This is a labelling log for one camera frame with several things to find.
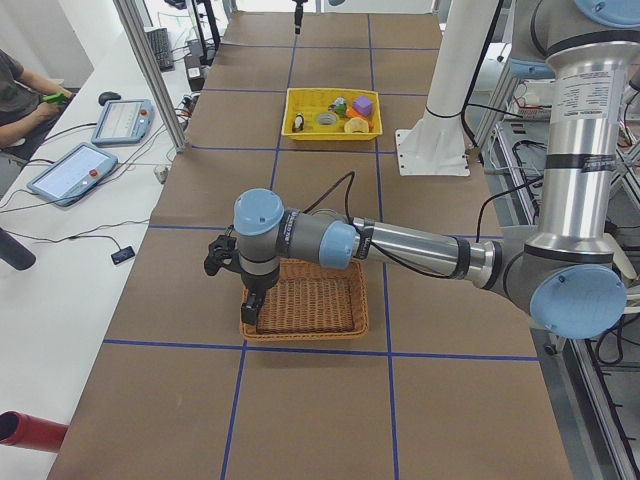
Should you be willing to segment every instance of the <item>white table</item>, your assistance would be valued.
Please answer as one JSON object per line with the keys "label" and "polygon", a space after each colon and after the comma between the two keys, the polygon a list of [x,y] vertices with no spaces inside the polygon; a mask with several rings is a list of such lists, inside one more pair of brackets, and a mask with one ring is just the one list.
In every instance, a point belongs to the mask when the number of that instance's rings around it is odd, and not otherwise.
{"label": "white table", "polygon": [[[169,94],[178,104],[189,86],[181,62],[163,74]],[[98,65],[69,105],[52,134],[95,122],[102,107],[98,95],[106,90],[124,99],[149,98],[144,77],[123,34]],[[156,115],[150,132],[162,126]],[[88,142],[92,128],[75,130],[44,144],[34,158],[56,160],[80,142]],[[46,205],[0,213],[4,229],[36,237],[58,239],[98,225],[149,218],[162,186],[153,169],[173,158],[168,134],[161,133],[153,147],[118,180],[100,186],[71,207]],[[108,149],[125,161],[139,145]],[[26,184],[46,165],[25,167],[0,200]],[[18,192],[4,211],[42,203],[38,197]],[[111,235],[137,252],[147,226],[126,225],[96,232]],[[0,413],[18,410],[68,423],[113,311],[131,270],[129,260],[114,266],[110,254],[117,250],[108,239],[81,239],[59,244],[19,239],[37,257],[24,272],[0,261]],[[46,478],[54,454],[0,447],[0,479]]]}

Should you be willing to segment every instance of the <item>purple toy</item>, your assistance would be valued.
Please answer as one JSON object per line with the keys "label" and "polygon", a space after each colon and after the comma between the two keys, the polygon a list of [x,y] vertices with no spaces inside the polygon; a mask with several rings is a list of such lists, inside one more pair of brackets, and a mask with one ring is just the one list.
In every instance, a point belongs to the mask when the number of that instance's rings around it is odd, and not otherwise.
{"label": "purple toy", "polygon": [[371,112],[373,111],[373,102],[369,100],[367,97],[364,97],[364,96],[358,97],[353,101],[353,108],[360,115],[364,115],[365,117],[368,117],[371,115]]}

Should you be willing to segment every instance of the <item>blue joint cap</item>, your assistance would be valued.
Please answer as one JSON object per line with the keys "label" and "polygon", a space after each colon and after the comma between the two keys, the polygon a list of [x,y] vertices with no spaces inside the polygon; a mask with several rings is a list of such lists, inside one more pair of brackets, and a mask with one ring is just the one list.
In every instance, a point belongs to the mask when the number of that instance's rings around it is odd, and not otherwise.
{"label": "blue joint cap", "polygon": [[574,0],[589,19],[614,28],[640,27],[638,0]]}
{"label": "blue joint cap", "polygon": [[233,226],[240,235],[254,237],[278,226],[284,215],[280,197],[271,190],[247,190],[236,200]]}
{"label": "blue joint cap", "polygon": [[533,294],[531,317],[566,338],[594,337],[616,324],[627,305],[627,289],[602,265],[574,265],[547,278]]}
{"label": "blue joint cap", "polygon": [[320,242],[320,265],[344,270],[353,253],[356,229],[336,220],[324,232]]}
{"label": "blue joint cap", "polygon": [[510,58],[509,66],[511,67],[511,74],[520,79],[544,80],[556,77],[551,67],[544,62],[531,62]]}

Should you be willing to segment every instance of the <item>red cylinder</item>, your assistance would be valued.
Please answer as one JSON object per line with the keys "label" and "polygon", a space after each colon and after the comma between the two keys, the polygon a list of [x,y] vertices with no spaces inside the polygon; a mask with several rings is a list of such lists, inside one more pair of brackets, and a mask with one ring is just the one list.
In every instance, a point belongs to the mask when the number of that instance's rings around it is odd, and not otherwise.
{"label": "red cylinder", "polygon": [[67,428],[24,413],[5,412],[0,415],[0,445],[58,453]]}

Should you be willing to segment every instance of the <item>tablet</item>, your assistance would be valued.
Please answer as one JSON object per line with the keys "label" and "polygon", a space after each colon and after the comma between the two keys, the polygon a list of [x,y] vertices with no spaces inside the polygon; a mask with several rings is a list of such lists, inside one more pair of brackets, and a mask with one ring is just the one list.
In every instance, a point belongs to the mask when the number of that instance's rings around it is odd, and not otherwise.
{"label": "tablet", "polygon": [[118,158],[90,143],[81,143],[27,184],[38,195],[66,207],[95,187]]}
{"label": "tablet", "polygon": [[91,143],[99,147],[136,144],[152,121],[149,100],[109,100],[100,113]]}

